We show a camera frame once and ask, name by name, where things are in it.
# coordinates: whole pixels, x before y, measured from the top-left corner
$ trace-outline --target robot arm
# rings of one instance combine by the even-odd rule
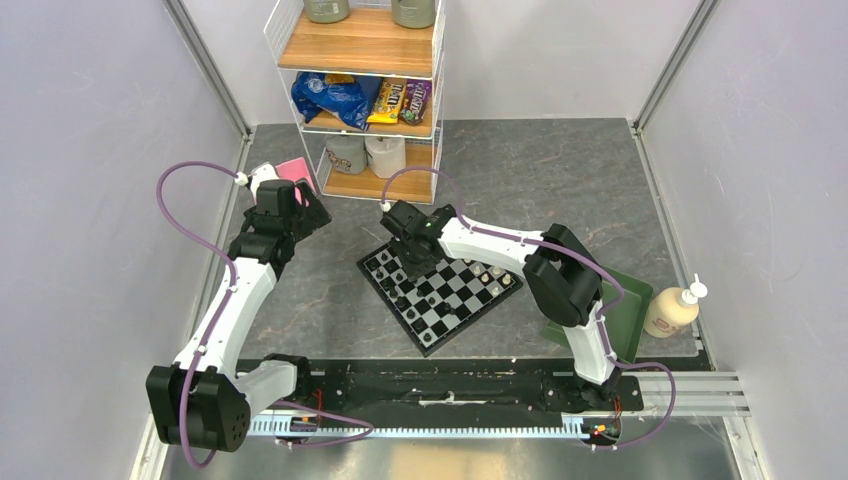
[[[230,245],[228,256],[238,277],[210,338],[202,342],[231,289],[229,271],[188,345],[171,366],[153,367],[147,377],[147,395],[163,443],[180,443],[180,391],[198,349],[203,356],[193,376],[186,418],[193,447],[235,451],[253,415],[280,398],[310,391],[302,357],[272,355],[244,376],[235,368],[253,319],[294,256],[295,244],[329,223],[330,216],[305,181],[281,180],[270,165],[254,170],[248,186],[256,205],[245,212],[242,231]]]
[[[546,231],[515,231],[468,220],[472,226],[546,241],[592,259],[571,231],[554,224]],[[542,313],[563,327],[574,352],[574,370],[602,398],[621,375],[606,355],[595,314],[601,308],[601,278],[577,261],[528,243],[472,232],[450,205],[427,216],[414,206],[396,202],[380,222],[394,235],[391,246],[406,274],[414,279],[433,271],[444,257],[477,260],[523,277]]]

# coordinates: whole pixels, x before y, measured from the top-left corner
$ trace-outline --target wooden shelf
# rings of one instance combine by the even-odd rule
[[[309,123],[304,123],[305,128],[320,128],[324,130],[347,130],[349,132],[362,132],[345,124],[335,116],[327,112],[321,112]],[[403,120],[398,123],[372,123],[368,127],[368,133],[374,135],[403,135],[409,137],[429,138],[433,134],[433,96],[427,101],[427,109],[424,110],[424,121],[419,125],[409,125]]]
[[[341,22],[321,24],[305,13],[277,64],[309,71],[433,77],[433,27],[410,29],[390,9],[354,8]]]
[[[406,165],[432,167],[433,147],[407,144]],[[409,172],[401,175],[392,182],[388,198],[418,203],[432,202],[431,175],[428,172]],[[328,195],[380,198],[385,186],[386,179],[374,175],[370,168],[366,168],[359,175],[348,175],[332,170],[323,191]]]

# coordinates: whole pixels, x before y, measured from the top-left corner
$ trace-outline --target green tray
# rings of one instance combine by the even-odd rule
[[[607,268],[606,271],[621,283],[625,291],[624,300],[606,313],[610,344],[620,360],[633,363],[636,360],[636,351],[639,349],[639,339],[642,338],[642,327],[645,323],[645,315],[648,313],[648,305],[654,295],[654,287],[611,268]],[[618,292],[615,288],[604,282],[604,303],[613,301],[617,296]],[[548,322],[542,330],[542,336],[552,342],[568,346],[565,332],[554,322]]]

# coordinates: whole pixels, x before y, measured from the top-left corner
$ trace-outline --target toilet paper roll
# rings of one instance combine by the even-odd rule
[[[351,175],[362,173],[368,165],[365,140],[358,136],[331,135],[327,137],[327,156],[333,168]]]
[[[380,178],[389,178],[406,167],[406,141],[403,138],[368,137],[368,166]]]

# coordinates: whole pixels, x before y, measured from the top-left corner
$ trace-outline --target pink card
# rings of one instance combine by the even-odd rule
[[[309,187],[313,192],[315,192],[315,184],[312,182],[312,175],[309,174],[309,167],[306,165],[306,160],[304,160],[303,157],[283,162],[277,165],[276,169],[277,175],[282,179],[291,180],[295,183],[297,183],[298,180],[306,179],[307,183],[309,183]],[[295,191],[295,197],[298,202],[303,203],[300,199],[299,191]]]

